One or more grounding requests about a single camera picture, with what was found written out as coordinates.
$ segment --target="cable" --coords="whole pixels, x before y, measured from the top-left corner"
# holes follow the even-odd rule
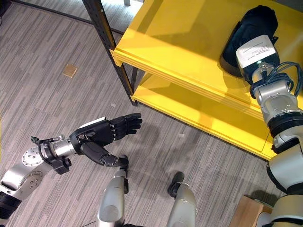
[[[285,79],[288,84],[291,85],[290,90],[294,87],[294,82],[289,78],[289,76],[286,73],[281,73],[285,69],[295,66],[297,68],[297,74],[298,74],[298,83],[294,91],[294,95],[297,97],[300,93],[300,89],[303,86],[303,73],[300,65],[298,63],[292,62],[292,61],[285,61],[281,64],[279,64],[277,67],[275,67],[270,74],[268,75],[266,82],[274,82],[279,79]]]
[[[43,159],[43,161],[45,161],[47,164],[49,164],[50,166],[53,166],[52,163],[50,163],[42,154],[41,151],[41,142],[42,140],[39,140],[39,138],[35,137],[35,136],[31,136],[31,140],[33,143],[35,143],[38,146],[38,152],[40,157]]]
[[[96,222],[96,221],[90,222],[90,223],[88,223],[88,224],[86,224],[86,225],[84,225],[84,226],[81,226],[81,227],[88,226],[88,225],[93,224],[93,223],[95,223],[95,222]]]

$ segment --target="perforated metal upright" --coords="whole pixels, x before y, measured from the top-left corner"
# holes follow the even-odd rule
[[[101,3],[101,0],[82,0],[82,1],[106,49],[106,52],[118,74],[118,77],[121,80],[122,86],[124,87],[124,90],[127,93],[129,100],[133,105],[136,105],[136,102],[131,100],[131,96],[134,94],[134,89],[132,88],[131,83],[128,79],[124,65],[117,66],[110,52],[111,50],[113,51],[116,48],[116,42],[114,40],[113,33],[111,31],[107,17],[105,15],[105,11]]]

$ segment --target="yellow shelf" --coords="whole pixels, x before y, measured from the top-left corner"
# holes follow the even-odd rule
[[[263,120],[146,73],[132,99],[204,130],[264,159],[268,129]]]
[[[146,0],[113,57],[118,65],[126,62],[262,119],[248,83],[226,73],[218,63],[237,22],[259,4],[276,12],[275,46],[281,62],[302,63],[303,13],[270,0]],[[302,94],[298,101],[302,108]]]

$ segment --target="white sticker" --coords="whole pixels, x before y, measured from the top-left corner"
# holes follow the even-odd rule
[[[236,51],[242,69],[274,53],[276,51],[268,35],[260,35],[240,46]]]
[[[100,121],[102,121],[102,120],[105,120],[105,117],[101,117],[101,118],[98,118],[98,119],[93,120],[93,121],[91,121],[91,122],[88,122],[88,123],[86,123],[86,124],[80,126],[79,129],[80,129],[80,128],[83,128],[83,127],[85,127],[85,126],[88,126],[88,125],[90,125],[90,124],[94,124],[94,123],[100,122]]]

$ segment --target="floor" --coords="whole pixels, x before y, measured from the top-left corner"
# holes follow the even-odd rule
[[[82,0],[21,0],[23,2],[57,10],[62,13],[90,20]],[[124,32],[139,11],[142,2],[130,0],[131,5],[125,6],[124,0],[102,0],[111,28]]]
[[[62,75],[67,63],[79,68],[73,79]],[[93,26],[12,4],[0,27],[0,177],[34,145],[30,136],[68,136],[99,117],[135,112],[143,116],[138,133],[106,147],[130,159],[127,222],[166,225],[174,202],[166,189],[176,171],[185,173],[196,195],[198,227],[227,227],[243,194],[269,204],[282,195],[267,177],[266,161],[144,105],[132,106]],[[71,160],[70,172],[45,176],[8,227],[81,227],[96,220],[116,169],[84,156]]]
[[[297,11],[303,12],[303,1],[301,0],[274,0]]]

